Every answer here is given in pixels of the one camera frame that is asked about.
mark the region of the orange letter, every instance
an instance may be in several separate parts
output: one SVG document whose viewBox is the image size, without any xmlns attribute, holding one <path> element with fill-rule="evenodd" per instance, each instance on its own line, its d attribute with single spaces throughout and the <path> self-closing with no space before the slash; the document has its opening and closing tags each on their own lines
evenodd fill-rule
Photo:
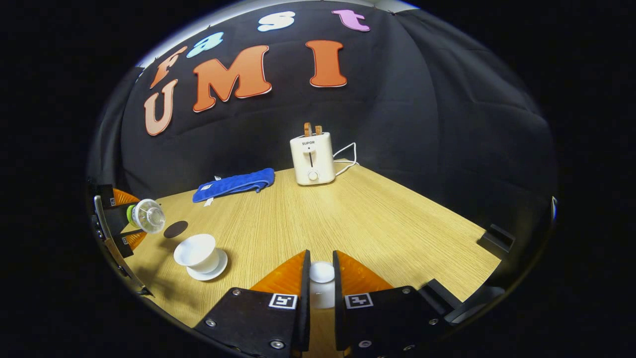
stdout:
<svg viewBox="0 0 636 358">
<path fill-rule="evenodd" d="M 168 82 L 161 90 L 164 97 L 163 115 L 160 120 L 155 120 L 155 103 L 157 97 L 159 97 L 159 93 L 153 94 L 146 100 L 146 103 L 144 103 L 144 108 L 146 109 L 146 132 L 151 136 L 156 136 L 163 132 L 168 124 L 170 124 L 170 119 L 172 119 L 172 92 L 176 85 L 177 79 L 175 78 Z"/>
<path fill-rule="evenodd" d="M 238 89 L 234 92 L 237 98 L 269 92 L 272 84 L 265 81 L 263 72 L 263 56 L 269 49 L 269 46 L 265 45 L 246 48 L 238 54 L 230 69 L 226 69 L 217 59 L 205 61 L 195 67 L 193 72 L 198 76 L 197 102 L 192 110 L 201 112 L 214 106 L 216 100 L 210 96 L 210 86 L 217 96 L 226 102 L 239 77 Z"/>
<path fill-rule="evenodd" d="M 163 77 L 168 74 L 168 67 L 172 66 L 175 62 L 177 62 L 177 58 L 179 58 L 179 54 L 184 52 L 188 48 L 187 46 L 183 46 L 179 51 L 172 54 L 172 56 L 168 57 L 165 61 L 159 64 L 159 68 L 157 69 L 157 74 L 155 76 L 155 80 L 153 84 L 150 85 L 150 89 L 152 89 L 157 82 L 163 80 Z"/>
<path fill-rule="evenodd" d="M 309 80 L 314 87 L 342 87 L 347 77 L 340 73 L 338 50 L 342 44 L 335 41 L 318 39 L 305 44 L 314 51 L 315 75 Z"/>
</svg>

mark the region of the pink letter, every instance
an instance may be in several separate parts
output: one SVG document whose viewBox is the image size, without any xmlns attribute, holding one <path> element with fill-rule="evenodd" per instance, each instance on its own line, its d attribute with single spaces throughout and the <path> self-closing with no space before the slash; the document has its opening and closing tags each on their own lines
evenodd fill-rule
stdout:
<svg viewBox="0 0 636 358">
<path fill-rule="evenodd" d="M 352 10 L 333 10 L 331 13 L 340 15 L 340 21 L 349 29 L 358 31 L 369 31 L 371 29 L 366 25 L 361 25 L 357 19 L 361 18 L 364 20 L 364 16 L 354 13 Z"/>
</svg>

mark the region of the white cup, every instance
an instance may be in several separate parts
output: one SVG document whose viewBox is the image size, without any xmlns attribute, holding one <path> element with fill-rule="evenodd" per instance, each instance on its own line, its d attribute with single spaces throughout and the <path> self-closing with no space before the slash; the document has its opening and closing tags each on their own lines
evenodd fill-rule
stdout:
<svg viewBox="0 0 636 358">
<path fill-rule="evenodd" d="M 216 239 L 212 235 L 198 234 L 182 241 L 174 250 L 174 260 L 197 273 L 209 273 L 219 265 Z"/>
<path fill-rule="evenodd" d="M 314 261 L 309 267 L 309 305 L 312 308 L 332 308 L 335 306 L 335 271 L 333 264 Z"/>
</svg>

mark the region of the blue letter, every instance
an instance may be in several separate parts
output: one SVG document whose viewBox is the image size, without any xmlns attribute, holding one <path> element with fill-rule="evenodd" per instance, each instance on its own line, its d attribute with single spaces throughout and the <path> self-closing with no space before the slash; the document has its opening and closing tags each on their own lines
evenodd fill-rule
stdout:
<svg viewBox="0 0 636 358">
<path fill-rule="evenodd" d="M 223 42 L 223 39 L 221 39 L 221 36 L 223 36 L 223 33 L 217 32 L 216 34 L 210 35 L 204 38 L 203 40 L 197 42 L 195 47 L 190 52 L 188 52 L 186 57 L 190 59 L 200 54 L 203 51 L 208 51 L 209 49 L 214 48 L 216 45 Z"/>
</svg>

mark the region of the cup and saucer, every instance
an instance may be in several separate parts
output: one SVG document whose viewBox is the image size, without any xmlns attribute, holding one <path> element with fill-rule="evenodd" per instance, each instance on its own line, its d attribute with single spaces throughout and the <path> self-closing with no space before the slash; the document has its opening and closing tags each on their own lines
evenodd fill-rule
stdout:
<svg viewBox="0 0 636 358">
<path fill-rule="evenodd" d="M 182 241 L 174 250 L 174 260 L 186 267 L 188 274 L 199 281 L 212 280 L 228 265 L 228 254 L 216 248 L 212 235 L 198 234 Z"/>
</svg>

